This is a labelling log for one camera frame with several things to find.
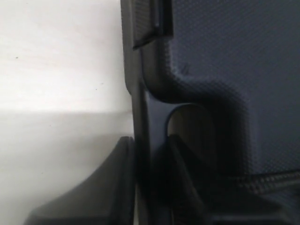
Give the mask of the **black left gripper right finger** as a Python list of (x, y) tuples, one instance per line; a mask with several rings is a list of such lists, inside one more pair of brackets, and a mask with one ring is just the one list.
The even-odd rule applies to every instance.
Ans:
[(168, 138), (168, 148), (175, 224), (299, 224), (299, 171), (223, 176), (179, 136)]

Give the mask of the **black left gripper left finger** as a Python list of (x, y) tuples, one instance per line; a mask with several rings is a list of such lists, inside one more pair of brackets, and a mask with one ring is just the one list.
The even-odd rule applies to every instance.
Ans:
[(132, 225), (135, 148), (121, 137), (102, 165), (64, 195), (34, 209), (26, 225)]

